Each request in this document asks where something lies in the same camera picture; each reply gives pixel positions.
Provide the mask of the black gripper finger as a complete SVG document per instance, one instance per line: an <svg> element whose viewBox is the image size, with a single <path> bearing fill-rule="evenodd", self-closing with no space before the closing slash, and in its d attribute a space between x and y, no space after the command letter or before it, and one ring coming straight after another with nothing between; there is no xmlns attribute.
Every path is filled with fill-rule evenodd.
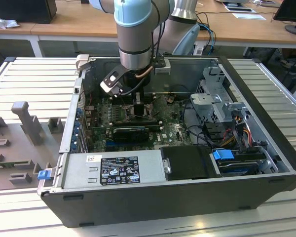
<svg viewBox="0 0 296 237"><path fill-rule="evenodd" d="M134 114L143 115L145 108L144 94L141 92L136 92L134 95Z"/></svg>

